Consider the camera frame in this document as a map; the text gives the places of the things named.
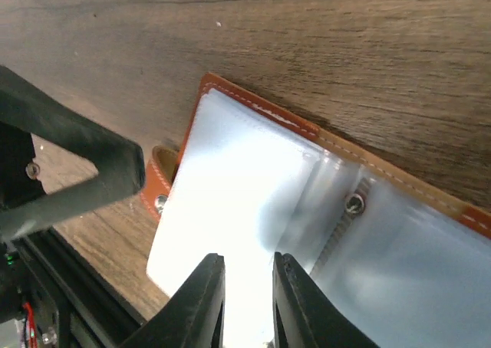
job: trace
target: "white panel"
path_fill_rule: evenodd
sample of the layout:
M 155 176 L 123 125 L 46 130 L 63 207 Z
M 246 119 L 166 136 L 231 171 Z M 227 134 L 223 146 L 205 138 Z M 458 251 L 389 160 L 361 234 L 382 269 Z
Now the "white panel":
M 172 296 L 225 257 L 226 348 L 273 338 L 272 255 L 309 272 L 360 178 L 366 210 L 316 283 L 382 347 L 488 347 L 491 242 L 217 90 L 202 97 L 147 266 Z

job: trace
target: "brown leather strap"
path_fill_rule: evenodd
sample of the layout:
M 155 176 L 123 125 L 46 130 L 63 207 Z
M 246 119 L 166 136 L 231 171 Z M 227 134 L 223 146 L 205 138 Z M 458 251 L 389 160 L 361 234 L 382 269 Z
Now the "brown leather strap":
M 160 220 L 160 213 L 156 201 L 159 196 L 164 199 L 169 196 L 176 162 L 176 151 L 165 146 L 155 146 L 147 164 L 147 182 L 140 197 L 157 221 Z
M 147 187 L 143 190 L 142 199 L 156 219 L 160 219 L 160 217 L 155 208 L 155 200 L 159 195 L 169 195 L 173 177 L 176 175 L 178 165 L 186 149 L 187 139 L 191 131 L 191 126 L 193 125 L 194 115 L 199 101 L 211 89 L 220 91 L 269 120 L 296 132 L 313 143 L 317 143 L 320 147 L 334 153 L 340 158 L 365 166 L 401 191 L 406 192 L 422 203 L 435 208 L 438 212 L 457 220 L 462 225 L 491 239 L 491 214 L 483 209 L 436 189 L 367 150 L 215 74 L 206 74 L 201 80 L 193 115 L 179 154 L 174 150 L 162 146 L 158 146 L 153 151 L 152 159 L 147 167 Z

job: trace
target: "red wire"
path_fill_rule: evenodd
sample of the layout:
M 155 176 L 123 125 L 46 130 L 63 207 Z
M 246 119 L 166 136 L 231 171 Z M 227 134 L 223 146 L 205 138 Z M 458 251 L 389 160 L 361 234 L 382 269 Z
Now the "red wire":
M 36 324 L 34 320 L 34 312 L 32 310 L 32 306 L 29 302 L 26 302 L 23 307 L 28 311 L 28 322 L 29 322 L 29 347 L 30 348 L 38 348 L 38 339 L 37 339 L 37 331 Z

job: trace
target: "wood grain surface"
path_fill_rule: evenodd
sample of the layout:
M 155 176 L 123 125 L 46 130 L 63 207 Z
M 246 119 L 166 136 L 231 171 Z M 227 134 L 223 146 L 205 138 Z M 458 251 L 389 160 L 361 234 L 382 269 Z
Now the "wood grain surface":
M 212 71 L 491 210 L 491 0 L 0 0 L 0 61 L 137 141 L 179 145 Z M 92 168 L 37 141 L 54 190 Z M 145 317 L 138 199 L 59 225 Z

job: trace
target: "screw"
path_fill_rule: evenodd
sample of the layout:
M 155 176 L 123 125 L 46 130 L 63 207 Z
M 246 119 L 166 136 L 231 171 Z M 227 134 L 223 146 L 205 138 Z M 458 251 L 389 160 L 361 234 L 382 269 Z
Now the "screw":
M 344 204 L 344 209 L 350 215 L 360 215 L 365 210 L 365 201 L 363 197 L 354 193 L 350 195 Z
M 154 205 L 159 215 L 162 215 L 163 206 L 165 205 L 166 201 L 167 201 L 167 196 L 165 195 L 158 195 L 157 198 L 155 199 Z
M 44 333 L 41 336 L 43 340 L 43 344 L 56 344 L 58 342 L 58 336 L 56 335 L 56 331 L 54 331 L 53 327 L 48 328 L 48 332 Z
M 25 173 L 30 179 L 36 179 L 41 173 L 41 167 L 33 162 L 30 162 L 28 166 L 25 167 Z

